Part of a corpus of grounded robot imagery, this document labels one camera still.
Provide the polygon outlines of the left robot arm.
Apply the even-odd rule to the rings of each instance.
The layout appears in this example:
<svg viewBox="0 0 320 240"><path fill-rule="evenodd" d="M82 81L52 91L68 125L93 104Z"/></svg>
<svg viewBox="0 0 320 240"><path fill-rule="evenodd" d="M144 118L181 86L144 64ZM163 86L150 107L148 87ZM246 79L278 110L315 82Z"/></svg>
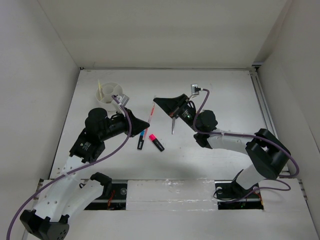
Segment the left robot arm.
<svg viewBox="0 0 320 240"><path fill-rule="evenodd" d="M127 108L112 117L108 117L105 109L94 108L84 123L85 128L69 151L60 176L51 181L45 197L35 207L24 210L19 217L26 231L40 240L63 240L76 215L93 200L111 194L112 179L100 172L80 186L86 170L98 162L105 150L105 141L120 134L132 138L150 126Z"/></svg>

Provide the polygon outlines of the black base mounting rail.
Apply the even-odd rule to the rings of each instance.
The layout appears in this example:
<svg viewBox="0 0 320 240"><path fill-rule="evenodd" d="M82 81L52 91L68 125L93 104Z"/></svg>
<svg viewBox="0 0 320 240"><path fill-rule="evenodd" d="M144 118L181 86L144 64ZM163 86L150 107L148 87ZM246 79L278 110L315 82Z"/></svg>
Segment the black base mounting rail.
<svg viewBox="0 0 320 240"><path fill-rule="evenodd" d="M205 211L263 210L260 195L252 194L235 203L214 198L213 180L114 181L107 196L91 202L87 210Z"/></svg>

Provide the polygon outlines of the yellow thin highlighter pen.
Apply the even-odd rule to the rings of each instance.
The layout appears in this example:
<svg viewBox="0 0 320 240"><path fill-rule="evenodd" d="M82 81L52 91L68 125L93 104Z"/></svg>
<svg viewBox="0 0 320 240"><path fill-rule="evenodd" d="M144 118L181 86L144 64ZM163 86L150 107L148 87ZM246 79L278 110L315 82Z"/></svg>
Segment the yellow thin highlighter pen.
<svg viewBox="0 0 320 240"><path fill-rule="evenodd" d="M102 101L102 99L104 98L103 91L102 91L100 80L98 79L97 81L98 81L98 92L99 92L99 97L100 97L99 101Z"/></svg>

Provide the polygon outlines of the white round compartment container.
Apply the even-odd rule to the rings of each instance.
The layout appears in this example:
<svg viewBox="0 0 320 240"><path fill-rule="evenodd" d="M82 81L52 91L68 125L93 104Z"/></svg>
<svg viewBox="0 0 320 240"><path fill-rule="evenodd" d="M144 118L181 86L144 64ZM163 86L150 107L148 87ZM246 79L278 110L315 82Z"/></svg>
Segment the white round compartment container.
<svg viewBox="0 0 320 240"><path fill-rule="evenodd" d="M100 95L99 95L99 87L96 90L95 97L98 102L98 105L105 109L107 112L115 112L116 109L112 105L112 96L113 95L120 95L123 93L123 88L115 82L106 82L101 83L101 88L103 92L103 99L100 101Z"/></svg>

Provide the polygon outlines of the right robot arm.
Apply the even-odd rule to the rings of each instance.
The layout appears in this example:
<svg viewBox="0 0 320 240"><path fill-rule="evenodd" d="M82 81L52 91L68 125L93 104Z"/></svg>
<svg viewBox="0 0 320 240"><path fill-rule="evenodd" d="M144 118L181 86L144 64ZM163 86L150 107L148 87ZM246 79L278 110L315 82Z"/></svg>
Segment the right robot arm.
<svg viewBox="0 0 320 240"><path fill-rule="evenodd" d="M243 197L262 180L276 180L290 159L289 150L267 129L253 135L232 133L217 128L211 110L196 109L187 95L174 98L156 97L153 100L170 118L180 118L195 131L198 145L207 149L222 149L247 155L251 165L241 170L224 191Z"/></svg>

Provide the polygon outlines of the black handled scissors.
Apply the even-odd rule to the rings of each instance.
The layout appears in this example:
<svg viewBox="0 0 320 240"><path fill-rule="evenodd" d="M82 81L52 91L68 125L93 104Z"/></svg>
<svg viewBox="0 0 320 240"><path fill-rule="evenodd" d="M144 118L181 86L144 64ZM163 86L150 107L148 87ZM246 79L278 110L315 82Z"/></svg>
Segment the black handled scissors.
<svg viewBox="0 0 320 240"><path fill-rule="evenodd" d="M175 132L176 120L177 120L177 117L173 117L173 118L172 118L172 122L171 122L171 134L172 134L172 135L173 135L174 132Z"/></svg>

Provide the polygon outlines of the blue cap black marker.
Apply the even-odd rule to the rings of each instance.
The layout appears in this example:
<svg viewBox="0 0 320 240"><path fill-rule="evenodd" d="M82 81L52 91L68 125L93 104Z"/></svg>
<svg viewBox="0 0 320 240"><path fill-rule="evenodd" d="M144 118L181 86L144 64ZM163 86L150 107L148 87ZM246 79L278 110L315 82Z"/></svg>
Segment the blue cap black marker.
<svg viewBox="0 0 320 240"><path fill-rule="evenodd" d="M145 133L146 133L146 130L143 130L139 135L138 144L137 144L137 149L138 150L142 150L143 149L143 145L144 145L144 142L145 142Z"/></svg>

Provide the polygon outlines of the pink cap black marker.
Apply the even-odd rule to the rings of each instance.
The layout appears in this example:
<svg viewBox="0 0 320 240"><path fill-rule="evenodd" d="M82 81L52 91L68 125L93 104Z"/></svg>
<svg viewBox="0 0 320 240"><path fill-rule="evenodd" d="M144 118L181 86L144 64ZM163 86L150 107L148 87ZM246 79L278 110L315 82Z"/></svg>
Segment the pink cap black marker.
<svg viewBox="0 0 320 240"><path fill-rule="evenodd" d="M165 150L164 146L160 143L160 141L157 139L157 137L154 134L150 134L149 139L152 141L152 143L156 146L156 148L160 152L163 152Z"/></svg>

